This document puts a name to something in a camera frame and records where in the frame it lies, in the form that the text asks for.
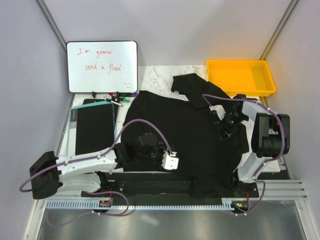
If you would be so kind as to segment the black long sleeve shirt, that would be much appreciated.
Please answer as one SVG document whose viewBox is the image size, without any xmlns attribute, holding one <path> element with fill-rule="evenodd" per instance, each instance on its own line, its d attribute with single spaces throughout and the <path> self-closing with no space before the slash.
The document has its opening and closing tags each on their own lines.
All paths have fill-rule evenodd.
<svg viewBox="0 0 320 240">
<path fill-rule="evenodd" d="M 219 87 L 195 73 L 174 76 L 171 90 L 187 99 L 139 92 L 127 111 L 121 141 L 134 140 L 146 132 L 160 140 L 165 138 L 178 153 L 178 174 L 201 185 L 230 190 L 233 172 L 249 151 L 247 130 L 240 124 L 229 139 L 220 140 L 209 105 L 222 105 L 231 111 L 233 103 Z"/>
</svg>

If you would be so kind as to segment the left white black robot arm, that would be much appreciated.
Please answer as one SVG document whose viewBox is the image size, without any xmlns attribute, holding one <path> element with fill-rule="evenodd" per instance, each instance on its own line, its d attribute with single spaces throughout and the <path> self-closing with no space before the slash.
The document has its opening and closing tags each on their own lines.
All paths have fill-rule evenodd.
<svg viewBox="0 0 320 240">
<path fill-rule="evenodd" d="M 137 157 L 160 159 L 165 162 L 171 153 L 167 140 L 163 142 L 147 132 L 135 140 L 113 143 L 101 151 L 77 156 L 55 156 L 45 152 L 29 169 L 32 197 L 42 200 L 55 195 L 58 189 L 67 190 L 65 181 L 90 173 L 109 173 L 117 167 L 134 162 Z"/>
</svg>

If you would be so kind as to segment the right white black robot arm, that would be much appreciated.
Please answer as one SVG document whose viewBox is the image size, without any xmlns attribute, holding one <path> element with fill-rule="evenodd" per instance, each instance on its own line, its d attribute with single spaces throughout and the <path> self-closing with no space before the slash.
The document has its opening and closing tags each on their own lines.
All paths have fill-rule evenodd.
<svg viewBox="0 0 320 240">
<path fill-rule="evenodd" d="M 227 112 L 222 105 L 210 106 L 216 117 L 220 139 L 226 140 L 234 135 L 243 121 L 254 122 L 251 136 L 251 153 L 244 164 L 234 173 L 234 181 L 229 191 L 235 197 L 247 191 L 247 185 L 255 182 L 267 163 L 276 161 L 290 150 L 291 119 L 288 114 L 275 113 L 257 99 L 238 94 L 227 98 L 233 102 L 232 110 Z"/>
</svg>

